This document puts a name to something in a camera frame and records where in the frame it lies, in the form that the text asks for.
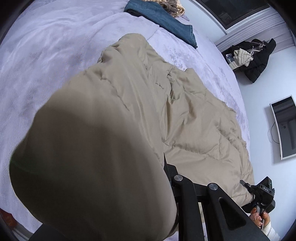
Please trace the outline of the right hand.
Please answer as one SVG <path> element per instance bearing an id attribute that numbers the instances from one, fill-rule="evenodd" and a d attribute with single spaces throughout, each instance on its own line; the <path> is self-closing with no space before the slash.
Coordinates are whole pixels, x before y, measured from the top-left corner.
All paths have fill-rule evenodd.
<path id="1" fill-rule="evenodd" d="M 265 228 L 270 223 L 270 216 L 267 212 L 259 214 L 256 208 L 251 210 L 249 218 L 261 229 Z"/>

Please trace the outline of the cream sleeve forearm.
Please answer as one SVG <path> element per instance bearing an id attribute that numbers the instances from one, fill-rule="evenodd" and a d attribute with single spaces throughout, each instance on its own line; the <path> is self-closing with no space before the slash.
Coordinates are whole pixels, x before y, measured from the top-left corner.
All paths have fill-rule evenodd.
<path id="1" fill-rule="evenodd" d="M 270 241 L 280 241 L 280 236 L 272 228 L 271 222 L 263 227 L 262 232 L 268 237 Z"/>

